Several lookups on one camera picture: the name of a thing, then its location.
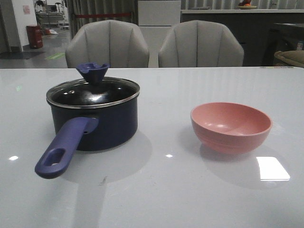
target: handle hole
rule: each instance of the handle hole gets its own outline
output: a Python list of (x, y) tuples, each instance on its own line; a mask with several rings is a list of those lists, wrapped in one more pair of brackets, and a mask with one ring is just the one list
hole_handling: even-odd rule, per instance
[(49, 153), (46, 161), (44, 162), (44, 165), (45, 166), (57, 165), (58, 163), (60, 163), (64, 153), (65, 153), (65, 150), (61, 149), (61, 148), (52, 150)]

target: red trash can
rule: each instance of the red trash can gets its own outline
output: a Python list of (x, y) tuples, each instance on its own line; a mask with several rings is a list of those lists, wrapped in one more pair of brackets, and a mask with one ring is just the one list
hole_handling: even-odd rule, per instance
[(43, 47), (42, 35), (39, 25), (27, 25), (27, 33), (30, 48)]

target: saucepan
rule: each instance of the saucepan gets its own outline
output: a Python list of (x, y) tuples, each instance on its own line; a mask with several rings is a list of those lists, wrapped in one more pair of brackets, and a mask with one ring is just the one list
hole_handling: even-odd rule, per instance
[(81, 64), (85, 78), (47, 91), (56, 136), (35, 166), (42, 178), (63, 174), (75, 150), (99, 151), (128, 141), (137, 130), (137, 83), (104, 77), (109, 65)]

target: pot handle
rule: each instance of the pot handle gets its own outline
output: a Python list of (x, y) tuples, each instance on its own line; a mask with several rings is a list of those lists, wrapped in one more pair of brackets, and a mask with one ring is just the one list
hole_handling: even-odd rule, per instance
[(36, 164), (36, 174), (45, 179), (53, 179), (63, 174), (83, 134), (91, 133), (97, 125), (96, 118), (76, 117), (68, 120)]

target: pink bowl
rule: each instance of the pink bowl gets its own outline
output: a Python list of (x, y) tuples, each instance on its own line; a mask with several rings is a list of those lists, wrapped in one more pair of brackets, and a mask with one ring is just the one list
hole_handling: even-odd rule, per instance
[(263, 112), (236, 103), (207, 103), (191, 111), (195, 134), (215, 151), (239, 154), (263, 143), (272, 126)]

